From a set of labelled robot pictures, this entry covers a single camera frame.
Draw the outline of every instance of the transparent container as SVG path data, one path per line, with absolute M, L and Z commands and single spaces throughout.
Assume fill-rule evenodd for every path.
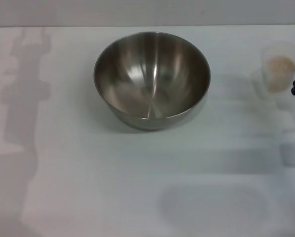
M 262 74 L 267 91 L 282 92 L 295 78 L 295 45 L 277 42 L 261 53 Z

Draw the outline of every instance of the gray wall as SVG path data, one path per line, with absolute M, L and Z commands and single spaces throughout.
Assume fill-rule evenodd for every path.
M 0 26 L 295 24 L 295 0 L 0 0 Z

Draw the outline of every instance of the white tabletop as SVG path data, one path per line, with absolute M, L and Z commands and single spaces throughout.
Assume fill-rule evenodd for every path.
M 107 45 L 141 31 L 185 38 L 211 68 L 201 113 L 153 133 L 118 121 L 92 76 Z M 251 80 L 282 40 L 295 26 L 0 28 L 0 236 L 294 230 L 295 97 L 263 101 Z

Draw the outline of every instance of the mixing bowl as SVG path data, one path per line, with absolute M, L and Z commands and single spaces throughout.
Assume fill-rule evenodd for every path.
M 197 47 L 159 32 L 113 42 L 94 67 L 103 100 L 121 121 L 143 130 L 168 127 L 203 104 L 210 78 L 209 65 Z

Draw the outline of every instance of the bowl rim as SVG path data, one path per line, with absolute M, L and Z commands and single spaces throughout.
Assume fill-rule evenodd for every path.
M 116 108 L 115 106 L 113 106 L 111 103 L 109 103 L 103 96 L 102 94 L 100 93 L 99 89 L 98 89 L 98 85 L 97 85 L 97 82 L 96 82 L 96 79 L 95 79 L 95 72 L 96 72 L 96 68 L 97 68 L 97 65 L 98 65 L 98 61 L 100 60 L 100 58 L 102 57 L 102 55 L 104 54 L 104 52 L 111 46 L 113 45 L 114 43 L 122 40 L 122 39 L 125 39 L 127 37 L 130 37 L 130 36 L 135 36 L 135 35 L 139 35 L 139 34 L 145 34 L 145 33 L 153 33 L 153 34 L 162 34 L 162 35 L 168 35 L 168 36 L 173 36 L 173 37 L 176 37 L 176 38 L 179 38 L 183 41 L 185 41 L 187 44 L 191 45 L 193 48 L 195 48 L 197 50 L 198 53 L 200 53 L 200 55 L 202 55 L 203 59 L 204 59 L 204 62 L 208 68 L 208 71 L 209 71 L 209 83 L 208 83 L 208 86 L 204 92 L 204 94 L 202 95 L 202 97 L 193 105 L 191 106 L 189 109 L 179 113 L 179 114 L 176 114 L 176 115 L 173 115 L 173 116 L 169 116 L 169 117 L 164 117 L 164 118 L 142 118 L 142 117 L 139 117 L 139 116 L 134 116 L 134 115 L 130 115 L 130 114 L 127 114 L 121 110 L 119 110 L 118 108 Z M 177 116 L 180 116 L 182 114 L 185 114 L 187 112 L 189 112 L 190 110 L 192 110 L 194 107 L 196 107 L 202 100 L 203 98 L 206 96 L 208 90 L 209 90 L 209 87 L 210 87 L 210 83 L 211 83 L 211 70 L 210 70 L 210 66 L 208 64 L 208 61 L 207 59 L 205 58 L 205 56 L 203 55 L 203 53 L 194 45 L 192 44 L 191 42 L 189 42 L 188 40 L 182 38 L 182 37 L 179 37 L 179 36 L 176 36 L 176 35 L 173 35 L 173 34 L 170 34 L 170 33 L 165 33 L 165 32 L 159 32 L 159 31 L 143 31 L 143 32 L 137 32 L 137 33 L 133 33 L 133 34 L 130 34 L 130 35 L 126 35 L 126 36 L 123 36 L 115 41 L 113 41 L 111 44 L 109 44 L 99 55 L 99 57 L 97 58 L 96 60 L 96 63 L 94 65 L 94 69 L 93 69 L 93 80 L 94 80 L 94 85 L 97 89 L 97 92 L 99 93 L 100 97 L 103 99 L 103 101 L 105 103 L 107 103 L 109 106 L 113 107 L 115 110 L 117 110 L 119 113 L 123 114 L 123 115 L 126 115 L 126 116 L 130 116 L 130 117 L 133 117 L 133 118 L 137 118 L 137 119 L 144 119 L 144 120 L 164 120 L 164 119 L 169 119 L 169 118 L 174 118 L 174 117 L 177 117 Z

